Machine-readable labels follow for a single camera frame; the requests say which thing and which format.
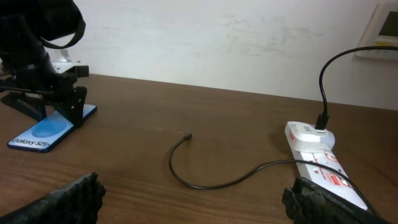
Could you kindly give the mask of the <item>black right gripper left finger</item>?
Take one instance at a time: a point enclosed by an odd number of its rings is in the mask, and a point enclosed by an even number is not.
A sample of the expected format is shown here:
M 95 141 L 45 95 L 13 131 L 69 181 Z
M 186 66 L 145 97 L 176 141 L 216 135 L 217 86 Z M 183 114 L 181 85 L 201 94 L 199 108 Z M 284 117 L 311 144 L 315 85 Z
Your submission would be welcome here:
M 3 215 L 1 224 L 95 224 L 105 194 L 98 174 L 86 174 Z

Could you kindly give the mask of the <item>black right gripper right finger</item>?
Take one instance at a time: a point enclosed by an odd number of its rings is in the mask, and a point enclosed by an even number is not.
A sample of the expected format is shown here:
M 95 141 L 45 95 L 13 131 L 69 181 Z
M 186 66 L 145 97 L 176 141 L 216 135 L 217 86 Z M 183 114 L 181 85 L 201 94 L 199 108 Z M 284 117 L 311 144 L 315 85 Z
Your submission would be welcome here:
M 294 224 L 388 224 L 304 177 L 284 190 L 282 203 Z

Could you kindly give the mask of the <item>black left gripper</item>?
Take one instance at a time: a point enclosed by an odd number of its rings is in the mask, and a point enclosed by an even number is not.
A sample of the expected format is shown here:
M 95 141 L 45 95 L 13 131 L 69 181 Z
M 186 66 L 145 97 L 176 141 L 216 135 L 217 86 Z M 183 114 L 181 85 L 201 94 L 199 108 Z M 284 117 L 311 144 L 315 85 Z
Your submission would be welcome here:
M 1 80 L 3 104 L 42 121 L 47 117 L 44 103 L 57 103 L 55 110 L 72 125 L 83 124 L 87 88 L 75 83 L 89 76 L 87 65 L 53 65 L 47 52 L 2 52 L 1 60 L 9 74 Z

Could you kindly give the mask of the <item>blue Galaxy smartphone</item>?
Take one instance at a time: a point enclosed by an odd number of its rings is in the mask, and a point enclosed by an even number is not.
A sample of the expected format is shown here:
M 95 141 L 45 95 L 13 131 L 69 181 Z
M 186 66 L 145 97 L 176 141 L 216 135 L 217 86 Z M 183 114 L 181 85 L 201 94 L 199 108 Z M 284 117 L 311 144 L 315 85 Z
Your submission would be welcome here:
M 8 148 L 47 153 L 76 127 L 55 111 L 7 143 Z

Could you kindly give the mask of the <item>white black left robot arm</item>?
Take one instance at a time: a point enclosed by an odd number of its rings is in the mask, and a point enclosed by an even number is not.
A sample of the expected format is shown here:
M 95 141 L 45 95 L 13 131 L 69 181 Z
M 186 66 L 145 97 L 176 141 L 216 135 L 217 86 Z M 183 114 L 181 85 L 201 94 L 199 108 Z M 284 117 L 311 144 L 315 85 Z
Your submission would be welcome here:
M 51 106 L 72 125 L 83 124 L 87 65 L 58 72 L 47 49 L 67 49 L 84 36 L 86 23 L 72 0 L 1 1 L 1 98 L 5 105 L 42 121 Z

